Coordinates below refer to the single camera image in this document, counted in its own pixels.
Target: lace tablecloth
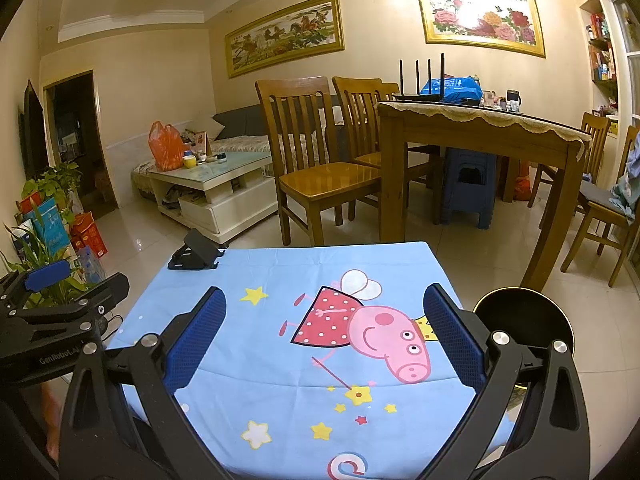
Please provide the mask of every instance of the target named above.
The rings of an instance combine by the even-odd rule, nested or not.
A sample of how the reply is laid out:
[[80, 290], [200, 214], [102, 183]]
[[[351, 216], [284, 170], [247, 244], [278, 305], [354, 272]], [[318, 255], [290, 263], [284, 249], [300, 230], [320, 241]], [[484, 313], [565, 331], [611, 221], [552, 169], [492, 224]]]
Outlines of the lace tablecloth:
[[410, 110], [417, 114], [433, 117], [434, 115], [444, 115], [451, 121], [459, 123], [466, 123], [476, 118], [481, 118], [484, 122], [491, 124], [492, 126], [498, 126], [499, 128], [505, 128], [512, 124], [519, 124], [528, 132], [532, 134], [543, 134], [545, 132], [554, 132], [558, 137], [563, 140], [579, 140], [580, 150], [578, 150], [578, 160], [580, 160], [584, 153], [584, 143], [591, 140], [591, 136], [580, 130], [569, 128], [568, 126], [562, 126], [560, 124], [550, 123], [543, 121], [542, 119], [535, 119], [533, 117], [523, 116], [519, 114], [510, 114], [501, 112], [498, 110], [491, 110], [490, 108], [480, 107], [467, 107], [458, 105], [445, 105], [445, 104], [430, 104], [430, 103], [408, 103], [408, 102], [389, 102], [379, 103], [380, 107], [390, 107], [395, 110], [403, 111]]

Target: yellow cup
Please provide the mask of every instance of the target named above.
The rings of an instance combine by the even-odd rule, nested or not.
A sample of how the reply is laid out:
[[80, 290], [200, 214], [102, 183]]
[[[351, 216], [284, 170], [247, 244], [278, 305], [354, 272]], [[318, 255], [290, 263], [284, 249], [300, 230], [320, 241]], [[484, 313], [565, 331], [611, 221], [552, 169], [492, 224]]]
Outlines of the yellow cup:
[[182, 163], [185, 168], [195, 168], [196, 167], [196, 156], [195, 155], [185, 155], [182, 158]]

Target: framed painting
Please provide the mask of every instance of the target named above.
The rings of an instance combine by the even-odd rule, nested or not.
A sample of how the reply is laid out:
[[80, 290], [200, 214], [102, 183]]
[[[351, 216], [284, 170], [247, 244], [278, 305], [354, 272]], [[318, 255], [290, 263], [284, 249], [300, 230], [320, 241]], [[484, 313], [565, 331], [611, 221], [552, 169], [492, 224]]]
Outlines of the framed painting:
[[337, 50], [344, 50], [339, 0], [307, 0], [227, 34], [226, 70], [235, 77]]
[[420, 0], [427, 43], [457, 43], [545, 57], [536, 0]]

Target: blue gripper pad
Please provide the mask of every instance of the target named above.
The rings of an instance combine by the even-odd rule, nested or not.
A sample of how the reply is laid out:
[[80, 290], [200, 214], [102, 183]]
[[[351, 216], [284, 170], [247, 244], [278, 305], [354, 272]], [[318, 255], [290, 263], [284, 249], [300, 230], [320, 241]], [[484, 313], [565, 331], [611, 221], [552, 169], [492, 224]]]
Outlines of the blue gripper pad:
[[424, 291], [424, 315], [460, 381], [478, 393], [486, 383], [484, 354], [460, 319], [459, 312], [439, 284], [433, 283]]
[[32, 270], [24, 280], [24, 288], [31, 292], [39, 292], [43, 288], [55, 285], [71, 275], [71, 266], [66, 260], [53, 262], [39, 269]]
[[213, 292], [209, 290], [195, 310], [197, 312], [166, 356], [164, 386], [172, 395], [189, 384], [225, 320], [224, 293], [219, 288]]

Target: wooden door frame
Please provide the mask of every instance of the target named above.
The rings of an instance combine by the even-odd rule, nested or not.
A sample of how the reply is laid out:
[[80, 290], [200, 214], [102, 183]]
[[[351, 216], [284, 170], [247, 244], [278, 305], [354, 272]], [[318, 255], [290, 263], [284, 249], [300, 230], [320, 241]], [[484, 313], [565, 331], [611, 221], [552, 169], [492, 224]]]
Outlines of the wooden door frame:
[[[59, 164], [61, 159], [60, 159], [60, 152], [58, 151], [58, 133], [56, 131], [56, 125], [53, 117], [53, 102], [52, 102], [52, 99], [50, 98], [51, 96], [50, 91], [53, 89], [53, 87], [59, 84], [65, 83], [66, 81], [70, 81], [71, 79], [76, 79], [78, 77], [81, 77], [83, 75], [88, 75], [88, 74], [91, 74], [92, 88], [94, 90], [94, 113], [95, 113], [96, 129], [98, 134], [98, 145], [100, 146], [100, 156], [102, 157], [102, 162], [104, 163], [104, 171], [107, 172], [107, 177], [109, 178], [109, 183], [111, 184], [111, 189], [113, 190], [113, 180], [111, 179], [109, 167], [107, 165], [107, 158], [104, 156], [104, 145], [102, 143], [102, 136], [100, 134], [100, 131], [102, 129], [102, 118], [100, 115], [100, 98], [98, 97], [98, 87], [95, 84], [94, 69], [89, 69], [89, 70], [85, 70], [84, 72], [73, 74], [71, 76], [59, 79], [56, 82], [44, 85], [42, 87], [42, 96], [44, 101], [45, 129], [47, 131], [47, 138], [49, 139], [49, 143], [51, 146], [51, 154], [53, 155], [54, 163]], [[114, 194], [114, 202], [116, 203], [116, 207], [120, 207], [118, 205], [118, 200], [115, 196], [114, 190], [113, 190], [113, 194]]]

